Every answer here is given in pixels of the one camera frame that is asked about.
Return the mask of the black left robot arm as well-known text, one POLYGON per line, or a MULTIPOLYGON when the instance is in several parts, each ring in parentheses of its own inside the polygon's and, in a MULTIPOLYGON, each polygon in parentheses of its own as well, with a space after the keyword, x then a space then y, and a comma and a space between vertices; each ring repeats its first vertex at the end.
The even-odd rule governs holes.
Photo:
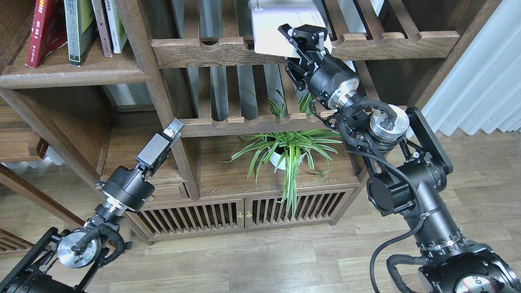
POLYGON ((124 212, 138 212, 155 188, 148 182, 171 153, 181 137, 184 123, 175 118, 145 145, 136 156, 133 169, 120 166, 106 182, 97 185, 107 196, 82 228, 58 232, 50 228, 2 280, 2 293, 84 293, 96 272, 116 260, 132 242, 118 232, 124 212), (68 286, 48 274, 60 261, 70 268, 89 267, 80 284, 68 286))

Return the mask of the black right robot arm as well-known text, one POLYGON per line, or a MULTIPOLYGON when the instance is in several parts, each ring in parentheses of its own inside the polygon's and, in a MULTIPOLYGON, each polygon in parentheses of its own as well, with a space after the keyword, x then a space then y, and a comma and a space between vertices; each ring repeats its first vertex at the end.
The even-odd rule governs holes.
POLYGON ((351 153, 361 155, 370 177, 368 200, 383 216, 401 214, 410 231, 381 244, 374 263, 390 244, 414 236, 421 255, 395 254, 386 261, 398 290, 410 293, 397 265, 418 265, 430 293, 519 293, 520 280, 510 266, 484 243, 469 241, 450 215, 440 192, 453 165, 416 107, 407 110, 359 94, 360 78, 324 46, 326 28, 279 26, 298 57, 287 57, 285 71, 299 90, 334 111, 322 122, 339 132, 351 153))

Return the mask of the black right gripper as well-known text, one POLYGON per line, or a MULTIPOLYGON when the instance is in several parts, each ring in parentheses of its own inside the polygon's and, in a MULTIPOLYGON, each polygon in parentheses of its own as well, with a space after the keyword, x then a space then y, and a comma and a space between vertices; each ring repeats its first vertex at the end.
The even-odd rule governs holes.
POLYGON ((299 91, 308 89, 313 97, 324 98, 323 106, 329 110, 353 105, 363 98, 357 92, 359 76, 339 58, 321 53, 326 52, 327 28, 309 24, 293 28, 283 24, 278 31, 296 49, 298 57, 307 56, 307 51, 320 51, 310 52, 309 63, 305 58, 286 58, 285 71, 299 91))

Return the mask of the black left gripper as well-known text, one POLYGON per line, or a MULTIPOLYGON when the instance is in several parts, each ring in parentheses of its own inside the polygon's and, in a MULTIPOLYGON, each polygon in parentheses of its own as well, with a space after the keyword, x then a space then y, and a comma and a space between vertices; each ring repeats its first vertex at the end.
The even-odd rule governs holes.
POLYGON ((96 186, 109 197, 118 200, 128 210, 139 211, 155 191, 155 187, 144 177, 153 176, 166 161, 173 145, 181 137, 184 123, 175 118, 162 132, 156 133, 136 156, 134 169, 120 166, 106 181, 97 181, 96 186))

